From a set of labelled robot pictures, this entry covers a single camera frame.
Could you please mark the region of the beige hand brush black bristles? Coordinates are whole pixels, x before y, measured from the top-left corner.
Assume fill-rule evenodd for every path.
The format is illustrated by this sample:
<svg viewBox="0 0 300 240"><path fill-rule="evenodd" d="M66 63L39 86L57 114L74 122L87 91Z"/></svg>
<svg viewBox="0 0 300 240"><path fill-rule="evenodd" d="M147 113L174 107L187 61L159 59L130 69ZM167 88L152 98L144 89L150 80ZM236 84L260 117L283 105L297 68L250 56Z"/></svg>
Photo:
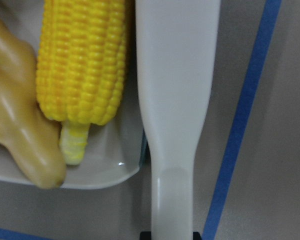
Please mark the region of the beige hand brush black bristles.
<svg viewBox="0 0 300 240"><path fill-rule="evenodd" d="M138 0L137 86L151 158L151 237L193 237L194 162L212 88L221 2Z"/></svg>

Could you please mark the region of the tan toy ginger root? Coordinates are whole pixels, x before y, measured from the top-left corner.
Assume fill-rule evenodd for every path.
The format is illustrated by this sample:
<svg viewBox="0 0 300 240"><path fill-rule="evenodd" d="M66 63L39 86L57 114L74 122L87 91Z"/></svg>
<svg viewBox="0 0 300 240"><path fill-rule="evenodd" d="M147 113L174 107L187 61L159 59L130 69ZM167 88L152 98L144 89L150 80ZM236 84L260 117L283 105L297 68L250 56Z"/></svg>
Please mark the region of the tan toy ginger root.
<svg viewBox="0 0 300 240"><path fill-rule="evenodd" d="M58 146L60 127L36 99L36 56L0 20L0 144L19 170L41 189L60 187L66 164Z"/></svg>

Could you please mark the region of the yellow toy corn cob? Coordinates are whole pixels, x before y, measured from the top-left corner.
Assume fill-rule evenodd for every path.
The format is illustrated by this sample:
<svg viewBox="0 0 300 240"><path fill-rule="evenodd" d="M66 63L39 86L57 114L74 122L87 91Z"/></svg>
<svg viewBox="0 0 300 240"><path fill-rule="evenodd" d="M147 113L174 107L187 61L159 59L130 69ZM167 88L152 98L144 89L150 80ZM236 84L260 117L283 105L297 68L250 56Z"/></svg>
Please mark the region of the yellow toy corn cob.
<svg viewBox="0 0 300 240"><path fill-rule="evenodd" d="M91 125L117 114L127 78L132 0L46 0L36 71L39 107L61 123L67 165L85 155Z"/></svg>

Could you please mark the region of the beige plastic dustpan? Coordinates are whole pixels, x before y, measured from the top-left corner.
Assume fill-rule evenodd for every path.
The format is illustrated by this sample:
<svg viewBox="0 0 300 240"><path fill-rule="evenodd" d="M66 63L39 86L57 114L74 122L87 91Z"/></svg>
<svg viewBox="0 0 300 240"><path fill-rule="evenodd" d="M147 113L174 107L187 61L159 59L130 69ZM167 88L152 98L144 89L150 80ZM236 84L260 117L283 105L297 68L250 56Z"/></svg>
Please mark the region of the beige plastic dustpan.
<svg viewBox="0 0 300 240"><path fill-rule="evenodd" d="M38 51L42 0L0 0L0 19L19 39ZM90 127L84 159L67 168L62 188L102 189L136 174L145 159L146 139L138 101L136 47L131 47L128 79L115 118Z"/></svg>

